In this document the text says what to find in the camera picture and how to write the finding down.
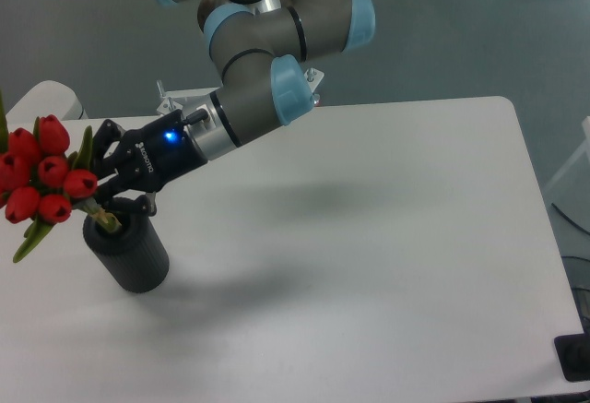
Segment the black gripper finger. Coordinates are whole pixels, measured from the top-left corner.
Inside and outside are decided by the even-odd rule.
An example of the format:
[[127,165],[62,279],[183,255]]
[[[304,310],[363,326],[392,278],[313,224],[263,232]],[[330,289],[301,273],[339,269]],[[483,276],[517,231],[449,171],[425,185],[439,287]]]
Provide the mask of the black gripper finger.
[[105,120],[98,128],[92,141],[92,167],[93,168],[117,168],[125,161],[126,151],[123,148],[115,148],[108,156],[107,151],[113,144],[119,145],[125,130],[114,120]]
[[155,216],[158,212],[155,194],[142,194],[135,199],[119,196],[126,191],[123,179],[114,176],[107,182],[100,184],[94,194],[97,203],[108,212]]

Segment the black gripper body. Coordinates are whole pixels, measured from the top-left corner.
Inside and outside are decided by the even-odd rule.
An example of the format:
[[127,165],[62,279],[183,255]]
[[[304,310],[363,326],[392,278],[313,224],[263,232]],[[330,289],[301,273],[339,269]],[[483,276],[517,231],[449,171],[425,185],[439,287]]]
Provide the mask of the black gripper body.
[[167,183],[207,164],[189,137],[180,114],[166,114],[140,129],[125,132],[110,156],[110,192],[157,193]]

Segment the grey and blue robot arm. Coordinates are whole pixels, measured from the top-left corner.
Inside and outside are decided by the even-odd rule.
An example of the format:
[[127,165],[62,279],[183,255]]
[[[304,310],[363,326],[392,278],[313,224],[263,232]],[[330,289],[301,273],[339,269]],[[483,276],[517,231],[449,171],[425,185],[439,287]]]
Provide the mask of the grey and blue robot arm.
[[165,184],[308,113],[301,64],[359,48],[375,32],[372,0],[201,1],[213,4],[202,31],[221,85],[202,97],[164,94],[168,112],[136,130],[102,124],[92,164],[107,210],[154,215]]

